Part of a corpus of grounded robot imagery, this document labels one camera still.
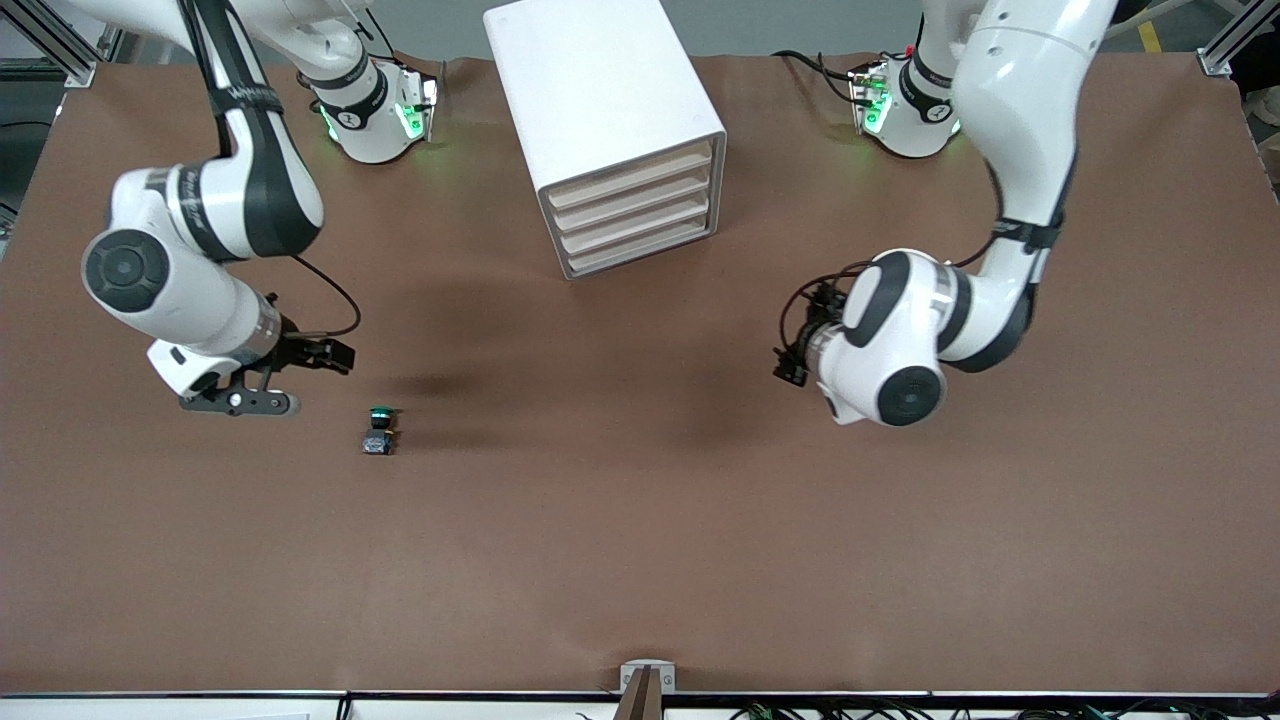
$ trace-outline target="metal bracket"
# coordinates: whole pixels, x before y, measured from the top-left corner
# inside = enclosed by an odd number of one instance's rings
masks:
[[[1210,77],[1231,74],[1231,58],[1251,40],[1271,29],[1271,20],[1280,15],[1280,0],[1252,0],[1226,27],[1196,51],[1201,69]]]
[[[886,90],[887,67],[888,63],[877,63],[867,68],[865,72],[849,74],[850,97],[872,104],[869,108],[854,105],[854,129],[858,135],[863,135],[868,124],[874,126],[873,131],[878,131],[881,127],[879,118],[884,115],[890,96],[888,90]]]
[[[92,87],[95,76],[97,76],[97,63],[90,63],[87,74],[67,76],[67,82],[63,83],[63,87],[67,90],[83,90],[86,87]]]
[[[270,373],[265,373],[264,377],[270,378]],[[183,410],[221,413],[232,418],[239,415],[284,418],[298,411],[297,397],[278,389],[268,389],[265,380],[257,388],[246,386],[243,368],[232,373],[227,387],[209,388],[195,397],[179,398],[178,404]]]
[[[632,660],[623,662],[622,669],[618,670],[618,692],[627,692],[636,673],[643,671],[645,667],[657,670],[662,694],[676,693],[676,664],[669,660]]]
[[[613,720],[662,720],[662,696],[676,691],[676,665],[666,660],[632,660],[622,666],[621,678],[626,692]]]
[[[1199,60],[1201,69],[1204,70],[1204,74],[1208,77],[1231,77],[1231,63],[1224,61],[1221,65],[1211,68],[1203,47],[1196,49],[1196,59]]]
[[[32,45],[67,73],[67,87],[88,87],[102,59],[45,0],[0,0],[5,17]]]
[[[5,249],[9,247],[9,238],[13,237],[13,225],[17,223],[18,214],[0,206],[0,259],[4,258]]]

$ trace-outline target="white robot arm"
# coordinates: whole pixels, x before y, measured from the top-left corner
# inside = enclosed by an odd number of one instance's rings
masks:
[[[191,50],[177,0],[69,0],[90,15]],[[320,101],[329,135],[353,160],[385,163],[426,140],[435,78],[371,59],[335,18],[371,0],[232,0],[243,28],[289,59]]]
[[[863,264],[847,297],[831,282],[854,273],[823,278],[800,340],[778,351],[778,377],[803,384],[813,366],[837,423],[901,427],[942,404],[942,363],[977,373],[1012,354],[1062,225],[1076,101],[1114,9],[1115,0],[925,1],[920,44],[890,68],[890,99],[873,108],[883,113],[877,140],[902,155],[936,152],[955,108],[1000,199],[982,269],[892,250]],[[931,124],[942,104],[946,122]]]
[[[266,389],[271,372],[302,365],[346,374],[355,352],[330,337],[297,333],[274,299],[224,264],[306,250],[324,220],[320,193],[227,0],[150,6],[155,22],[189,28],[186,38],[166,32],[200,61],[223,154],[120,176],[108,229],[84,252],[84,286],[108,313],[156,338],[147,357],[184,407],[289,414],[296,400]],[[247,369],[262,373],[256,389],[243,386]]]

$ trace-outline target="small black object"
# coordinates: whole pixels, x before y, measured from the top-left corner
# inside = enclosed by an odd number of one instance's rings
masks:
[[[783,379],[796,387],[804,387],[809,382],[809,363],[805,354],[809,341],[822,328],[838,324],[845,311],[845,301],[849,296],[840,292],[832,282],[818,284],[813,295],[805,295],[809,306],[805,309],[804,328],[795,342],[786,347],[774,347],[773,354],[778,356],[778,364],[773,368],[773,377]]]
[[[396,410],[379,405],[369,411],[369,430],[365,432],[365,455],[390,455],[396,448]]]

